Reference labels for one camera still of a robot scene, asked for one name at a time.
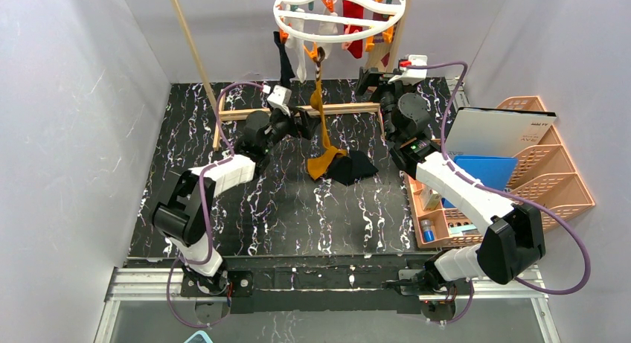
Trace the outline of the mustard yellow striped sock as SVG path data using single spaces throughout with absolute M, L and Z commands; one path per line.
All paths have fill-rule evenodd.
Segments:
M 321 146 L 324 149 L 324 153 L 319 157 L 307 160 L 307 172 L 309 173 L 311 179 L 316 180 L 321 178 L 327 172 L 329 166 L 335 159 L 347 156 L 348 151 L 341 150 L 330 143 L 329 132 L 326 126 L 321 86 L 321 64 L 326 56 L 325 50 L 323 47 L 318 46 L 315 42 L 313 43 L 313 49 L 311 51 L 309 51 L 306 46 L 304 46 L 304 50 L 315 64 L 315 90 L 310 96 L 310 106 L 319 114 L 319 119 L 321 121 Z

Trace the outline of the white round clip hanger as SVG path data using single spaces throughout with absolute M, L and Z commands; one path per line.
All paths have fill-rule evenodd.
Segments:
M 343 43 L 376 36 L 403 19 L 409 0 L 346 0 L 364 7 L 364 19 L 342 15 L 343 0 L 275 0 L 274 20 L 281 32 L 306 42 Z M 344 34 L 345 25 L 363 31 Z

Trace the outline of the black sock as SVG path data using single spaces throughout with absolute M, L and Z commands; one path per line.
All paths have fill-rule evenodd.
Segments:
M 350 150 L 346 156 L 335 157 L 324 177 L 349 186 L 359 180 L 375 176 L 379 169 L 374 166 L 367 153 Z
M 281 34 L 279 31 L 273 32 L 274 43 L 278 48 L 279 60 L 281 67 L 280 84 L 288 89 L 291 89 L 292 79 L 295 77 L 295 73 L 292 68 L 289 56 L 286 52 L 285 44 L 281 40 Z

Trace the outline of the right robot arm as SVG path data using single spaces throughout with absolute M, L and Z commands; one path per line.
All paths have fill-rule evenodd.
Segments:
M 374 87 L 371 100 L 379 103 L 384 136 L 397 167 L 451 202 L 477 228 L 481 243 L 443 250 L 427 260 L 416 280 L 433 289 L 464 278 L 486 276 L 506 284 L 545 256 L 542 216 L 529 204 L 479 188 L 480 181 L 444 158 L 431 139 L 429 113 L 422 108 L 414 78 L 403 73 L 361 68 L 355 92 Z

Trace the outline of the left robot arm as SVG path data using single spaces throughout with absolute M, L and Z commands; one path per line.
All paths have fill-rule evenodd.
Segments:
M 153 227 L 181 252 L 184 265 L 206 278 L 220 273 L 223 258 L 214 248 L 210 209 L 220 194 L 259 177 L 272 149 L 285 137 L 310 140 L 321 123 L 307 111 L 257 110 L 246 117 L 234 156 L 204 167 L 170 171 L 151 215 Z

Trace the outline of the red sock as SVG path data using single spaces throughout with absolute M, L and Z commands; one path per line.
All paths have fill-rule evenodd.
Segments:
M 364 19 L 364 7 L 355 4 L 351 1 L 342 1 L 342 15 L 347 18 Z M 363 28 L 357 25 L 345 25 L 344 34 L 352 34 L 363 31 Z M 394 37 L 394 28 L 391 27 L 388 30 L 381 33 L 382 41 L 391 43 Z M 343 42 L 342 50 L 348 51 L 354 58 L 361 59 L 365 52 L 370 52 L 375 46 L 375 36 L 368 38 L 367 45 L 364 45 L 363 40 L 356 40 L 352 42 Z

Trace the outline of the white book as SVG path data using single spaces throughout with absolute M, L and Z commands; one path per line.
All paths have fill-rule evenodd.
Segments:
M 446 151 L 450 158 L 513 157 L 537 145 L 556 119 L 554 112 L 461 108 L 446 135 Z

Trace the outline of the small white box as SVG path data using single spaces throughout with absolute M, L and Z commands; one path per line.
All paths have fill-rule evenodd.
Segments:
M 423 187 L 419 193 L 421 209 L 434 211 L 441 206 L 441 195 L 430 187 Z

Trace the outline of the blue folder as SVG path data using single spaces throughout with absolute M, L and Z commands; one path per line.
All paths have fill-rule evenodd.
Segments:
M 515 170 L 518 159 L 498 156 L 466 156 L 454 158 L 454 162 L 468 174 L 479 179 L 486 187 L 504 190 Z

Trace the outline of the blue capped bottle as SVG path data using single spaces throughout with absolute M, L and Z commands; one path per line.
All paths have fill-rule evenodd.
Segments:
M 432 227 L 432 221 L 429 219 L 422 219 L 420 221 L 420 229 L 424 243 L 431 243 L 435 241 L 435 234 Z

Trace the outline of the peach desk organizer tray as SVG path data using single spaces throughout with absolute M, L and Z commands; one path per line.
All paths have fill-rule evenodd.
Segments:
M 473 235 L 452 235 L 450 228 L 456 224 L 470 224 L 470 220 L 466 218 L 458 209 L 444 209 L 441 205 L 431 211 L 425 211 L 420 201 L 420 193 L 423 185 L 412 179 L 410 176 L 404 175 L 407 194 L 409 195 L 409 206 L 411 209 L 411 218 L 414 223 L 414 232 L 417 240 L 417 246 L 421 250 L 440 249 L 440 248 L 457 248 L 463 246 L 471 246 L 481 243 L 482 236 L 480 234 Z M 431 224 L 431 230 L 434 234 L 433 241 L 426 241 L 423 237 L 421 221 L 427 219 Z

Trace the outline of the peach plastic file rack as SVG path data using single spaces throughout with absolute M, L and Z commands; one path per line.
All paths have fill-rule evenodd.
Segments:
M 497 107 L 488 109 L 551 112 L 536 95 L 509 97 Z M 446 135 L 458 110 L 449 111 L 451 119 L 446 123 Z M 512 157 L 518 159 L 518 164 L 505 190 L 534 201 L 569 221 L 594 207 L 595 201 L 554 123 L 537 145 Z

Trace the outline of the light blue object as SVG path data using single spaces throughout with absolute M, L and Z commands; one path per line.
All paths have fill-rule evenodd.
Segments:
M 189 336 L 185 343 L 213 343 L 213 341 L 204 330 L 198 330 Z

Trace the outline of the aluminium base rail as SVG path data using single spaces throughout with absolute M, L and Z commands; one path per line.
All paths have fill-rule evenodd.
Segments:
M 548 300 L 486 279 L 436 295 L 403 296 L 382 272 L 353 266 L 276 267 L 237 283 L 232 299 L 201 293 L 167 269 L 117 269 L 96 342 L 558 342 Z

